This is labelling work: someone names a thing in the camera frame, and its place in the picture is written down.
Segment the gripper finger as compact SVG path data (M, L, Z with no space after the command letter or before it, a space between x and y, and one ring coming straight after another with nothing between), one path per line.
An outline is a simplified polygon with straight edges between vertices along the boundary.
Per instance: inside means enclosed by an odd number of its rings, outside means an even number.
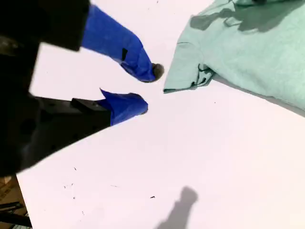
M41 113L30 143L30 166L77 141L148 111L147 102L138 94L104 90L101 93L102 100L39 98Z
M90 1L42 0L40 6L46 14L44 42L108 56L141 82L163 75L163 66L151 62L140 39Z

